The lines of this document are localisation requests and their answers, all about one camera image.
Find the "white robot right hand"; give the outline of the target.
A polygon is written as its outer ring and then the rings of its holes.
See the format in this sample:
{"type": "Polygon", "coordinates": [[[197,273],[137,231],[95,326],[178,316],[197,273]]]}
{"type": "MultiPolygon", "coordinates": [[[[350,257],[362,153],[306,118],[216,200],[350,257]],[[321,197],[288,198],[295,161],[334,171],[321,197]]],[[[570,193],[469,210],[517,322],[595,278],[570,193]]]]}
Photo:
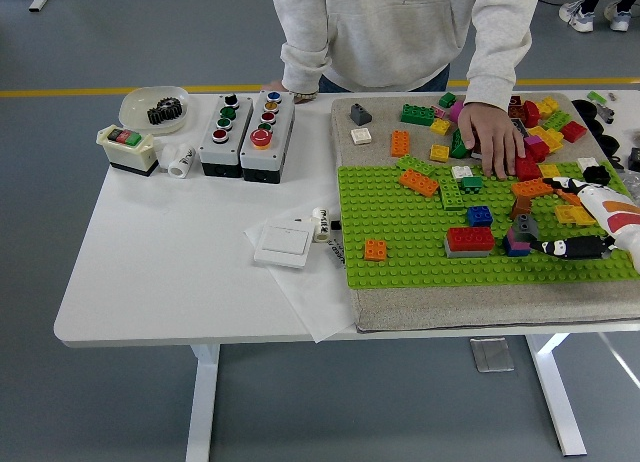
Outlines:
{"type": "Polygon", "coordinates": [[[577,195],[608,236],[532,241],[533,250],[565,260],[584,260],[607,258],[617,248],[630,254],[633,266],[639,272],[639,207],[628,196],[607,186],[574,178],[554,177],[543,181],[553,188],[577,195]]]}

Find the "person's right hand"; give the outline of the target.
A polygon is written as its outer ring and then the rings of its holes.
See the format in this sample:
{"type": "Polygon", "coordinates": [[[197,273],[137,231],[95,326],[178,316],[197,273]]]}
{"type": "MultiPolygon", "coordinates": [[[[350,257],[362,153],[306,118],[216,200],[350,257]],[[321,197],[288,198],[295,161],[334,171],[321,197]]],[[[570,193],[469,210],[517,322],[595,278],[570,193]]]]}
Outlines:
{"type": "Polygon", "coordinates": [[[268,92],[289,93],[293,97],[295,104],[311,102],[315,100],[318,96],[318,92],[304,94],[304,93],[299,93],[299,92],[295,92],[290,89],[287,89],[283,85],[283,82],[281,80],[274,80],[266,84],[263,84],[261,89],[268,92]]]}

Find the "person's left hand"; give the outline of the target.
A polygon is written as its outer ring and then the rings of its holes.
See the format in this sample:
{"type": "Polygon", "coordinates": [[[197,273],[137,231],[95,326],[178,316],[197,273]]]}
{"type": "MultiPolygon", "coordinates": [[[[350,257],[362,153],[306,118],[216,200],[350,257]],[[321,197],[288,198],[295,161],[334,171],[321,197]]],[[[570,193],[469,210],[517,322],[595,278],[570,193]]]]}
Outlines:
{"type": "Polygon", "coordinates": [[[480,144],[481,166],[485,176],[505,180],[515,174],[517,158],[525,158],[522,134],[508,114],[484,103],[469,102],[461,110],[458,127],[468,150],[480,144]]]}

